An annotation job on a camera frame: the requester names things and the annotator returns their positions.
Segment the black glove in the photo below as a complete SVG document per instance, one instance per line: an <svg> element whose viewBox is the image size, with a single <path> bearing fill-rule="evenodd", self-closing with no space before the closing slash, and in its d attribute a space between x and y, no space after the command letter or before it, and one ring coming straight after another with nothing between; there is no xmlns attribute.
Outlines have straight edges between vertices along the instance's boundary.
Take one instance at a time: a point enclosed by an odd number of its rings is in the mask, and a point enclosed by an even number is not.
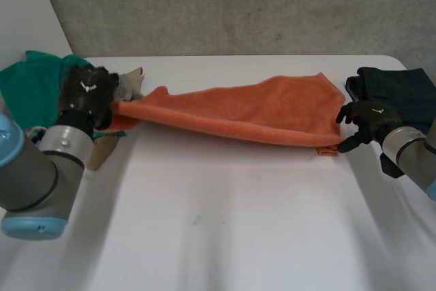
<svg viewBox="0 0 436 291"><path fill-rule="evenodd" d="M58 111L77 111L87 115L93 127L109 127L112 113L109 105L119 84L118 74L109 74L104 67L72 68L65 77L58 98Z"/></svg>
<svg viewBox="0 0 436 291"><path fill-rule="evenodd" d="M336 118L336 123L353 122L359 130L343 142L338 144L338 152L346 153L359 146L361 143L368 144L372 140L383 144L384 138L394 129L404 126L400 116L394 109L380 102L350 102L342 106Z"/></svg>

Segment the light blue joint cap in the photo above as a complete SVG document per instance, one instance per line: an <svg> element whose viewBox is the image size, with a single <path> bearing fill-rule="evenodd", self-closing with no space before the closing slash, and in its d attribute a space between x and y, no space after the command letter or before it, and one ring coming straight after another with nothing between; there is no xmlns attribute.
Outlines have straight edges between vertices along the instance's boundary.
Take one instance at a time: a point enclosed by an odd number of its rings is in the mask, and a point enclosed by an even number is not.
<svg viewBox="0 0 436 291"><path fill-rule="evenodd" d="M24 143L25 133L15 122L0 114L0 168L14 160Z"/></svg>
<svg viewBox="0 0 436 291"><path fill-rule="evenodd" d="M427 189L427 196L429 196L431 200L436 201L436 181Z"/></svg>
<svg viewBox="0 0 436 291"><path fill-rule="evenodd" d="M20 240L53 240L63 234L67 224L66 219L56 217L5 217L1 220L1 231Z"/></svg>

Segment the gray cylindrical arm segment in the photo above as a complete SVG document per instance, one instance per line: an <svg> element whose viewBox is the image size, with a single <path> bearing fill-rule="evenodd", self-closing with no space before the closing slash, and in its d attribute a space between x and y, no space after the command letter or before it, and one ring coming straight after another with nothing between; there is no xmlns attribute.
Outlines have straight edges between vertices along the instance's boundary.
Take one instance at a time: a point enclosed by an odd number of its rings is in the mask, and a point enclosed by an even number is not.
<svg viewBox="0 0 436 291"><path fill-rule="evenodd" d="M50 193L56 183L55 165L28 139L21 152L0 168L0 206L20 210Z"/></svg>

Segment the white wall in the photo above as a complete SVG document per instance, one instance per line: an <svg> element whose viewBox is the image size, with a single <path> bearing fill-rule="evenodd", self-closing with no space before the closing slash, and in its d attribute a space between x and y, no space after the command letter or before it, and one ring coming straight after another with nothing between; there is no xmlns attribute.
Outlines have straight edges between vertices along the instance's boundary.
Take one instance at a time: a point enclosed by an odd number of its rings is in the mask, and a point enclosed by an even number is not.
<svg viewBox="0 0 436 291"><path fill-rule="evenodd" d="M0 0L0 12L0 70L21 60L26 50L72 53L49 0Z"/></svg>

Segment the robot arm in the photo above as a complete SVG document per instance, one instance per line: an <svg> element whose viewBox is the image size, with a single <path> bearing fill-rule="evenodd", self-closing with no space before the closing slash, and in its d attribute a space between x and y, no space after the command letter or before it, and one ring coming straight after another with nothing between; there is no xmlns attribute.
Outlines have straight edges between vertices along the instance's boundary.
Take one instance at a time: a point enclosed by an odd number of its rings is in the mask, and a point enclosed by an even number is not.
<svg viewBox="0 0 436 291"><path fill-rule="evenodd" d="M93 148L93 130L109 126L109 105L118 83L118 75L102 67L70 71L59 97L60 116L39 148L15 122L0 116L4 234L24 240L56 239L63 234Z"/></svg>
<svg viewBox="0 0 436 291"><path fill-rule="evenodd" d="M361 143L380 143L383 171L397 178L406 174L422 191L436 201L436 120L425 136L417 129L405 126L389 106L378 102L356 102L342 107L337 117L340 123L354 123L358 132L338 144L346 153Z"/></svg>
<svg viewBox="0 0 436 291"><path fill-rule="evenodd" d="M381 148L422 191L436 200L436 120L427 136L410 126L394 129Z"/></svg>

